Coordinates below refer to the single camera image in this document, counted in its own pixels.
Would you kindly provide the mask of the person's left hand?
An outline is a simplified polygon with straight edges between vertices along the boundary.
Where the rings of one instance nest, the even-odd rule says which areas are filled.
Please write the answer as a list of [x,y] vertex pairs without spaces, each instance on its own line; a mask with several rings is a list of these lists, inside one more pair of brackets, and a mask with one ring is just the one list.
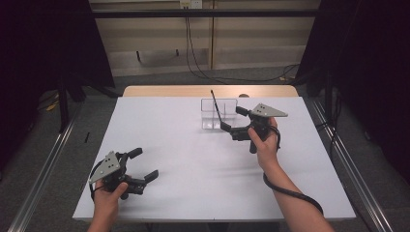
[[103,181],[98,180],[94,191],[95,215],[116,216],[119,210],[118,200],[127,188],[127,183],[121,183],[113,192],[106,191]]

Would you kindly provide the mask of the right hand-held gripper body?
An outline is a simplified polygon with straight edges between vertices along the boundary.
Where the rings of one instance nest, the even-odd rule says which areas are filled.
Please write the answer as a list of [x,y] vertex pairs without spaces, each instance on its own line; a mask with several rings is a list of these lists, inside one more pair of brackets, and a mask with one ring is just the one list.
[[[264,139],[269,130],[272,130],[269,125],[269,119],[273,117],[286,117],[287,114],[272,108],[269,105],[264,103],[259,103],[253,110],[249,110],[249,125],[240,128],[231,128],[231,132],[229,133],[233,140],[236,141],[245,141],[250,140],[248,129],[254,128],[256,133],[259,135],[261,139]],[[280,143],[280,132],[277,130],[278,134],[278,149]]]

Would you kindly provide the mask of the black horizontal metal bar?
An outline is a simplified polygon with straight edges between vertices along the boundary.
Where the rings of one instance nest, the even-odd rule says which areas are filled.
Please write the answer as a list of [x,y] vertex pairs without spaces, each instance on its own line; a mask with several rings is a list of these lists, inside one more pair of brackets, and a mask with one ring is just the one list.
[[109,11],[95,10],[95,18],[140,18],[140,17],[313,17],[319,10],[141,10]]

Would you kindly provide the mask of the white wall socket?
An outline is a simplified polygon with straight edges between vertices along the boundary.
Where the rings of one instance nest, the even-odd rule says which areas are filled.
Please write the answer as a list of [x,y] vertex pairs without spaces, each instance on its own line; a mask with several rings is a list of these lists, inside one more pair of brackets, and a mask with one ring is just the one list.
[[188,9],[202,9],[203,8],[203,2],[202,0],[179,0],[180,2],[180,8],[184,10]]

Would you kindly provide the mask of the clear plastic organizer box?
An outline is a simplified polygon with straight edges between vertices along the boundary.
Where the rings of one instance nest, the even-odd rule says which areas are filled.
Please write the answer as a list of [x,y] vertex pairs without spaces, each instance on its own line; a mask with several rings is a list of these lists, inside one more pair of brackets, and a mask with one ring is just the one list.
[[[238,101],[236,99],[216,99],[219,110],[220,117],[223,122],[228,125],[232,125],[237,116],[236,106]],[[217,111],[214,107],[213,99],[202,99],[201,100],[201,118],[202,118],[202,129],[204,130],[216,130],[220,128],[220,121],[217,115]]]

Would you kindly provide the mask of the white table cover sheet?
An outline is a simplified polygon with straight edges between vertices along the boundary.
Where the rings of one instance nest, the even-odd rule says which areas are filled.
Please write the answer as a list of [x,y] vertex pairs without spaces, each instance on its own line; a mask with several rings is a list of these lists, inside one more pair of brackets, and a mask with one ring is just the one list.
[[[353,209],[300,98],[265,98],[278,119],[280,166],[328,219]],[[275,221],[283,218],[247,141],[202,127],[199,98],[123,97],[114,108],[97,158],[142,148],[127,164],[133,177],[158,171],[142,195],[121,202],[123,221]]]

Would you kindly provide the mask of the wooden table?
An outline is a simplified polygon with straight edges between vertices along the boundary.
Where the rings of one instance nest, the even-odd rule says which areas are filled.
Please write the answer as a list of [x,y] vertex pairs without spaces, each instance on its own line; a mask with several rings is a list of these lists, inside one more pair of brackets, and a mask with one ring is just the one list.
[[291,85],[134,85],[128,86],[124,97],[210,97],[210,90],[220,98],[238,98],[247,94],[250,98],[298,97]]

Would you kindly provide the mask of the black pen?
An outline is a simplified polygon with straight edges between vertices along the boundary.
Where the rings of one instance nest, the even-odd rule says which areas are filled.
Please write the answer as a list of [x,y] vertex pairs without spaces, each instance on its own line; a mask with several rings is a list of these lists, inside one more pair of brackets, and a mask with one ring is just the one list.
[[221,119],[221,117],[220,117],[219,106],[218,106],[217,100],[216,100],[216,98],[215,98],[214,91],[211,89],[210,92],[211,92],[211,95],[212,95],[212,99],[213,99],[213,102],[214,102],[214,107],[215,107],[215,109],[216,109],[216,111],[217,111],[217,115],[218,115],[218,118],[219,118],[219,121],[220,121],[220,127],[221,127],[221,125],[222,125],[222,119]]

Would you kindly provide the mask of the black metal stand post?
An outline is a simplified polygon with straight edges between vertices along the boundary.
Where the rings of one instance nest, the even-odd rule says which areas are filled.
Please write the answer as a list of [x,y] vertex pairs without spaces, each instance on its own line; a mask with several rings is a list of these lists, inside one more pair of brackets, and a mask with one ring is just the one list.
[[325,86],[325,116],[328,124],[333,123],[333,76],[331,71],[326,74]]
[[67,90],[63,75],[58,80],[58,96],[60,104],[60,132],[63,132],[70,121]]

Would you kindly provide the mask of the aluminium floor rail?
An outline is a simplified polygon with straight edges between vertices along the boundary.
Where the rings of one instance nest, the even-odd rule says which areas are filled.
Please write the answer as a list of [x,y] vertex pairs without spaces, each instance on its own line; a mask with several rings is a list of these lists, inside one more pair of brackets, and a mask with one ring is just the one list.
[[331,126],[330,121],[325,118],[324,106],[318,100],[314,100],[311,105],[315,111],[315,114],[320,120],[320,128],[324,130],[329,137],[329,153],[331,153],[332,151],[336,152],[341,164],[343,165],[354,186],[355,191],[358,193],[361,202],[364,204],[364,207],[366,208],[366,212],[369,215],[372,224],[375,226],[374,230],[369,229],[369,231],[394,232],[394,229],[389,223],[389,220],[386,217],[383,209],[370,191],[365,179],[360,173],[355,162],[352,160],[350,153],[346,149],[346,146],[344,145],[342,139],[337,134],[337,130],[333,126]]
[[65,148],[67,141],[73,130],[73,125],[78,117],[83,103],[77,103],[73,108],[72,118],[68,121],[64,129],[58,133],[58,136],[47,155],[40,174],[37,176],[35,183],[30,188],[30,191],[22,203],[22,206],[17,211],[17,214],[8,229],[8,232],[25,232],[32,215],[34,214],[40,199],[43,195],[44,189],[48,184],[51,173],[59,160],[59,157]]

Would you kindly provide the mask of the black curtain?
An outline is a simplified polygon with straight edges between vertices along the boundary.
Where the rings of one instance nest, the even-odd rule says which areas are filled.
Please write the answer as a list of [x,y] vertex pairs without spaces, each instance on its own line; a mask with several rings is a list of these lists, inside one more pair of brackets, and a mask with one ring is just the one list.
[[89,0],[0,0],[0,171],[34,122],[40,96],[114,85]]
[[410,0],[320,0],[296,80],[331,82],[410,185]]

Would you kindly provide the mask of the person's right hand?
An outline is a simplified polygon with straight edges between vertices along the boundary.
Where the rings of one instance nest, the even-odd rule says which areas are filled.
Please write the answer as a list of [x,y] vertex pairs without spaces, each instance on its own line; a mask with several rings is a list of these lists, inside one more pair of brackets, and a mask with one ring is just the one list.
[[278,152],[278,134],[277,122],[274,118],[269,119],[269,125],[272,130],[269,130],[268,135],[261,139],[254,128],[248,129],[248,134],[251,141],[256,146],[256,153],[259,166],[268,174],[279,168],[277,152]]

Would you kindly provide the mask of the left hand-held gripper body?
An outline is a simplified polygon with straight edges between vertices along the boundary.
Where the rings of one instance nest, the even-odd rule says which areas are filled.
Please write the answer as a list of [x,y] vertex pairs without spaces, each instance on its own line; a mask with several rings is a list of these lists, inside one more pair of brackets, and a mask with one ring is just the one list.
[[93,167],[89,177],[91,198],[94,198],[93,184],[98,180],[102,180],[105,190],[110,192],[113,192],[121,183],[127,183],[127,190],[120,196],[122,200],[126,200],[130,193],[143,194],[146,187],[144,180],[134,179],[126,174],[128,159],[127,153],[110,151]]

